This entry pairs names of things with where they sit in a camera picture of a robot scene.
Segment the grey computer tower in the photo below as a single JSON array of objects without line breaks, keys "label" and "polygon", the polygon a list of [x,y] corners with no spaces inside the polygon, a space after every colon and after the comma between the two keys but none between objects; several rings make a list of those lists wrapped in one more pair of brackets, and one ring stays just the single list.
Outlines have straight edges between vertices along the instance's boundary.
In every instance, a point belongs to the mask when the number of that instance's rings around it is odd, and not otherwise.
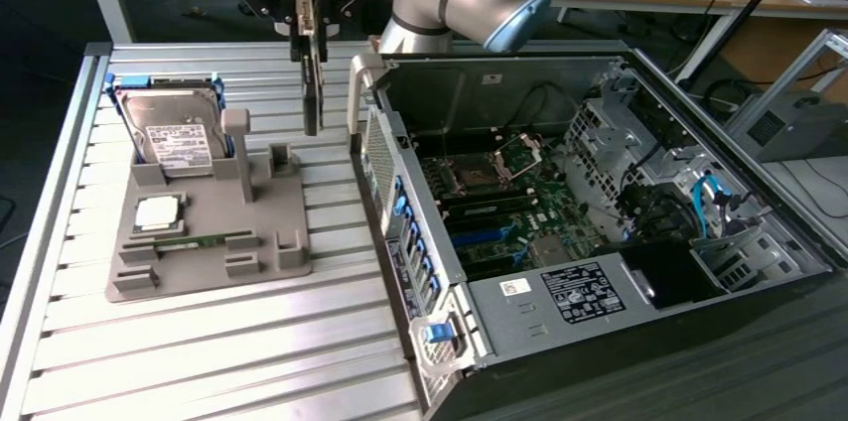
[{"label": "grey computer tower", "polygon": [[808,89],[775,95],[756,119],[736,120],[727,131],[761,163],[848,157],[848,103]]}]

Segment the green graphics card black cooler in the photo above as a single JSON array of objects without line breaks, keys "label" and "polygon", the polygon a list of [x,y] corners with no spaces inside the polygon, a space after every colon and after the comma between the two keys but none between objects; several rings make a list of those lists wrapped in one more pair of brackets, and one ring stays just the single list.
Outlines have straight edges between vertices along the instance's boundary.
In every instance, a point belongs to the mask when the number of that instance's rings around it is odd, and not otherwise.
[{"label": "green graphics card black cooler", "polygon": [[291,59],[301,65],[305,134],[315,136],[323,127],[321,63],[322,48],[326,44],[326,26],[322,20],[321,0],[294,0],[293,5]]}]

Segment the silver socket cover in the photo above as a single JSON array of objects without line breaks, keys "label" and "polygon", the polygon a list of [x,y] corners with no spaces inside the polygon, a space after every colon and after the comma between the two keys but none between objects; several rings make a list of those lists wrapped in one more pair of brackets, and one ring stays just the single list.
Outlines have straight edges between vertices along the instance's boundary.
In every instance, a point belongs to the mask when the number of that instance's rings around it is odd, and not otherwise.
[{"label": "silver socket cover", "polygon": [[513,182],[542,163],[542,146],[522,132],[513,136],[493,152],[496,172],[504,182]]}]

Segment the grey slotted disk bay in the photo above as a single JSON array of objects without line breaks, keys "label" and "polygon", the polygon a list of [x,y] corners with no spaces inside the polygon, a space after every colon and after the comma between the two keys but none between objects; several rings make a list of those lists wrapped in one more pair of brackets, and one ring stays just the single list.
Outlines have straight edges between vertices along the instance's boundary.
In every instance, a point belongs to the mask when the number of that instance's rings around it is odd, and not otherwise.
[{"label": "grey slotted disk bay", "polygon": [[759,227],[716,239],[696,239],[692,246],[728,292],[803,274],[788,252]]}]

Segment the black stand pole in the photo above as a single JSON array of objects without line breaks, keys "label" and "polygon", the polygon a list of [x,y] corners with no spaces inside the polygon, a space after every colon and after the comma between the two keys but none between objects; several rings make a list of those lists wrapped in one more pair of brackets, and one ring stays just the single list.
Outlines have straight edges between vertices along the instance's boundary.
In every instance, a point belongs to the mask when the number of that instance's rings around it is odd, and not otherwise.
[{"label": "black stand pole", "polygon": [[687,61],[676,77],[676,83],[689,90],[711,63],[717,58],[724,46],[752,17],[763,0],[748,0],[745,6],[725,16],[705,34],[705,41],[696,46],[692,58]]}]

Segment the aluminium profile frame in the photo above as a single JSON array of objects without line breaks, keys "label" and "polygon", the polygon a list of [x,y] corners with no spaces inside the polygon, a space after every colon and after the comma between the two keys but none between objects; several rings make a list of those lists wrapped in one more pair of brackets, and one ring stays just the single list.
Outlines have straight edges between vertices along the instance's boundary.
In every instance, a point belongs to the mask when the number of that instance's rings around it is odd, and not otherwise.
[{"label": "aluminium profile frame", "polygon": [[848,30],[826,29],[763,94],[769,107],[792,92],[808,91],[832,103],[848,103]]}]

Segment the blue expansion slot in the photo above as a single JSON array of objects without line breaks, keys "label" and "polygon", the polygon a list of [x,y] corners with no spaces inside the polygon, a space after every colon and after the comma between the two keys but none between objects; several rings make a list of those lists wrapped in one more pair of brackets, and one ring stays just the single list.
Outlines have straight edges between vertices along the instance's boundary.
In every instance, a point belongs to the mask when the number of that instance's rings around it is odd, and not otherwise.
[{"label": "blue expansion slot", "polygon": [[454,235],[450,241],[454,247],[500,242],[508,237],[510,230],[509,226],[480,229]]}]

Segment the green RAM stick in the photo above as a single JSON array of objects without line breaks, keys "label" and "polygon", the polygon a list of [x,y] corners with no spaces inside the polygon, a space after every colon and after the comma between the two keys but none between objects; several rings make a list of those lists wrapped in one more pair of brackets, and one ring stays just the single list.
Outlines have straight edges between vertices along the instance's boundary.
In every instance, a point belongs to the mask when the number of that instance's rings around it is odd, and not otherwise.
[{"label": "green RAM stick", "polygon": [[205,236],[186,236],[168,239],[156,239],[154,247],[158,251],[175,251],[217,247],[226,244],[226,236],[213,234]]}]

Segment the CPU socket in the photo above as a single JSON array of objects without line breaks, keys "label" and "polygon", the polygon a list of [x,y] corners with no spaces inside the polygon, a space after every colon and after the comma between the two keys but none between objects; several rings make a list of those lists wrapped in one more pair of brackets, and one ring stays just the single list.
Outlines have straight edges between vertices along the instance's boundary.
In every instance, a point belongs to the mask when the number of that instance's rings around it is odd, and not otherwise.
[{"label": "CPU socket", "polygon": [[505,189],[510,186],[489,153],[461,154],[450,157],[450,173],[456,186],[466,193],[478,193]]}]

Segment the grey power supply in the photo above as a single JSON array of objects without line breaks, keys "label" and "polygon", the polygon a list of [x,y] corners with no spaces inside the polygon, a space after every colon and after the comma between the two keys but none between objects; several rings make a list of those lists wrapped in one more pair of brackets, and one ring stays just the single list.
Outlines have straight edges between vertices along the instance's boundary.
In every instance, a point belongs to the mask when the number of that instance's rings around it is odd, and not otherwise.
[{"label": "grey power supply", "polygon": [[616,253],[473,282],[469,291],[500,361],[659,318]]}]

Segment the black RAM stick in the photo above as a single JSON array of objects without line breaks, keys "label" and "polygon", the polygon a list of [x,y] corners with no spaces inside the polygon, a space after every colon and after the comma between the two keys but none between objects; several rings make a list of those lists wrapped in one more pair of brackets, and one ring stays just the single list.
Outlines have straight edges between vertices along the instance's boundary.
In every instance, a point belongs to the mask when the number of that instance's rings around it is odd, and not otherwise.
[{"label": "black RAM stick", "polygon": [[442,220],[454,222],[476,217],[496,216],[532,210],[538,203],[533,196],[484,198],[481,201],[444,204]]}]

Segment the grey parts rack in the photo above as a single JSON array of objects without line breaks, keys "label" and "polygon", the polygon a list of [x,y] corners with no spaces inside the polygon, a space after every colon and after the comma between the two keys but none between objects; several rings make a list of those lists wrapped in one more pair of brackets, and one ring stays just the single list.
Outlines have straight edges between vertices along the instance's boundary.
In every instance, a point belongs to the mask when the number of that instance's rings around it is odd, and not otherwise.
[{"label": "grey parts rack", "polygon": [[[251,116],[223,112],[223,130],[235,144],[233,157],[214,162],[210,176],[167,178],[152,164],[131,165],[110,272],[108,302],[148,299],[222,289],[313,270],[302,173],[285,144],[247,149]],[[178,228],[132,232],[138,200],[178,195]],[[156,239],[222,234],[226,244],[158,251]]]}]

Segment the silver CPU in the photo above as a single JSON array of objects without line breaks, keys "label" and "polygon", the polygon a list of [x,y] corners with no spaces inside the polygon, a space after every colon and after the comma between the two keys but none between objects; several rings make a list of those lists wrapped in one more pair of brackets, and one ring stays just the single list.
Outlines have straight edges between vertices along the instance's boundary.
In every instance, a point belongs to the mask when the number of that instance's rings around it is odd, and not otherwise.
[{"label": "silver CPU", "polygon": [[182,198],[178,195],[147,196],[138,200],[132,232],[176,229],[182,220]]}]

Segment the perforated metal disk bay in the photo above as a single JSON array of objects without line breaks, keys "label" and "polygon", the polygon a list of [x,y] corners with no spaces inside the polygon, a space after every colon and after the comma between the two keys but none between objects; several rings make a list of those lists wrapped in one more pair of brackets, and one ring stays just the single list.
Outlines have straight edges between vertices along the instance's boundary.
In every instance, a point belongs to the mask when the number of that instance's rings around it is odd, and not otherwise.
[{"label": "perforated metal disk bay", "polygon": [[633,68],[613,66],[581,103],[566,133],[564,169],[568,184],[590,215],[623,222],[616,208],[629,185],[685,186],[711,164],[711,156],[667,102]]}]

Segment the green motherboard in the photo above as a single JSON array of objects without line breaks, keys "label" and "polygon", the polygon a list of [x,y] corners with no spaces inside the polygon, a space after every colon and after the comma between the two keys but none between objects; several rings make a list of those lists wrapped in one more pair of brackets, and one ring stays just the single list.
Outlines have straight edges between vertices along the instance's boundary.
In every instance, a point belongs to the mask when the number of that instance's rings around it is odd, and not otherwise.
[{"label": "green motherboard", "polygon": [[504,226],[512,228],[508,237],[500,242],[462,247],[452,245],[470,281],[542,268],[536,264],[529,245],[546,234],[557,234],[564,239],[574,261],[589,257],[608,242],[601,229],[590,220],[589,206],[578,202],[568,186],[564,162],[556,159],[564,152],[552,148],[536,133],[526,132],[541,143],[542,163],[510,182],[508,188],[470,194],[457,188],[449,169],[450,157],[472,153],[489,153],[492,156],[497,148],[520,133],[522,132],[426,136],[416,141],[425,181],[441,220],[444,204],[518,196],[538,199],[532,210],[454,222],[442,220],[449,238],[480,229]]}]

